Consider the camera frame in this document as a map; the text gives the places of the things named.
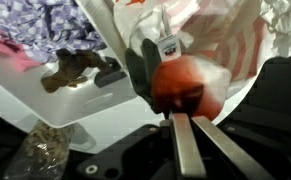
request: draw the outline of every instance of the white surface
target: white surface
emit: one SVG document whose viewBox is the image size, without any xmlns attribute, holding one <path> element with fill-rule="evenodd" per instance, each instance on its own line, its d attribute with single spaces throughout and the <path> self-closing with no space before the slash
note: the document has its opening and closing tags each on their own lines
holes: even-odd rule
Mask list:
<svg viewBox="0 0 291 180">
<path fill-rule="evenodd" d="M 100 34 L 104 42 L 110 46 L 113 53 L 119 60 L 121 66 L 125 66 L 124 52 L 126 47 L 119 36 L 114 24 L 111 7 L 113 4 L 109 0 L 90 1 L 75 0 L 80 9 L 84 12 L 93 27 Z"/>
<path fill-rule="evenodd" d="M 13 96 L 8 95 L 1 87 L 0 117 L 25 132 L 29 132 L 38 120 L 38 117 L 26 106 L 19 103 Z M 89 138 L 90 135 L 96 141 L 96 144 L 92 149 L 89 149 L 90 144 L 71 144 L 71 149 L 98 153 L 142 125 L 158 125 L 162 119 L 161 114 L 154 114 L 146 102 L 137 97 L 128 103 L 94 114 L 80 121 L 79 124 L 84 127 L 88 134 L 76 132 L 73 138 Z"/>
<path fill-rule="evenodd" d="M 105 54 L 115 58 L 110 49 Z M 79 88 L 60 88 L 49 94 L 40 80 L 57 68 L 51 70 L 48 66 L 18 72 L 13 68 L 11 59 L 0 55 L 0 94 L 12 96 L 13 102 L 27 106 L 32 114 L 52 127 L 69 125 L 136 97 L 128 78 L 103 88 L 88 81 Z M 96 71 L 90 73 L 93 78 Z"/>
</svg>

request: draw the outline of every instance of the white plastic bag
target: white plastic bag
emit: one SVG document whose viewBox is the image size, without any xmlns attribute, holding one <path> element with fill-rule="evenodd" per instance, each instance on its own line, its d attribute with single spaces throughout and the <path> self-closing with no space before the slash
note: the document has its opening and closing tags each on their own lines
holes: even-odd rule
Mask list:
<svg viewBox="0 0 291 180">
<path fill-rule="evenodd" d="M 156 42 L 162 35 L 162 5 L 170 16 L 172 32 L 177 32 L 198 10 L 196 0 L 146 0 L 144 3 L 129 4 L 120 0 L 114 5 L 115 25 L 129 48 L 141 55 L 140 46 L 147 38 Z"/>
<path fill-rule="evenodd" d="M 261 0 L 261 17 L 275 34 L 276 56 L 291 56 L 291 0 Z"/>
</svg>

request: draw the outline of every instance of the fabric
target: fabric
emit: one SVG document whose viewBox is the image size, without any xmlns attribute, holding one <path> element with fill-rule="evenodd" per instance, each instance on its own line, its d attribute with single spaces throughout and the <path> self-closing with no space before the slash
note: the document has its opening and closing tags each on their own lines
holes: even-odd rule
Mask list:
<svg viewBox="0 0 291 180">
<path fill-rule="evenodd" d="M 15 44 L 11 41 L 0 40 L 0 53 L 11 56 L 13 65 L 18 71 L 25 71 L 41 65 L 41 63 L 33 61 L 26 55 L 21 44 Z"/>
<path fill-rule="evenodd" d="M 74 0 L 0 0 L 0 39 L 22 44 L 39 63 L 56 50 L 99 50 L 104 43 Z"/>
<path fill-rule="evenodd" d="M 201 0 L 200 9 L 177 33 L 187 52 L 222 64 L 232 81 L 257 74 L 261 43 L 267 26 L 259 4 L 248 0 Z"/>
</svg>

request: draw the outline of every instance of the plastic bag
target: plastic bag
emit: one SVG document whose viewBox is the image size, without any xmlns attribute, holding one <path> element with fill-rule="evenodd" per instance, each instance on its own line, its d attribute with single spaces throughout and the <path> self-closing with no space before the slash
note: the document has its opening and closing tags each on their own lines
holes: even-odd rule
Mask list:
<svg viewBox="0 0 291 180">
<path fill-rule="evenodd" d="M 259 47 L 267 31 L 259 16 L 259 1 L 165 0 L 127 5 L 128 2 L 115 3 L 114 19 L 126 46 L 138 55 L 145 38 L 155 42 L 162 36 L 164 5 L 183 52 L 198 53 L 218 62 L 232 73 L 232 81 L 256 75 Z"/>
<path fill-rule="evenodd" d="M 260 14 L 268 23 L 270 32 L 276 35 L 275 55 L 291 56 L 291 0 L 262 0 Z"/>
<path fill-rule="evenodd" d="M 39 121 L 12 159 L 4 179 L 61 179 L 73 133 L 73 126 L 55 129 Z"/>
</svg>

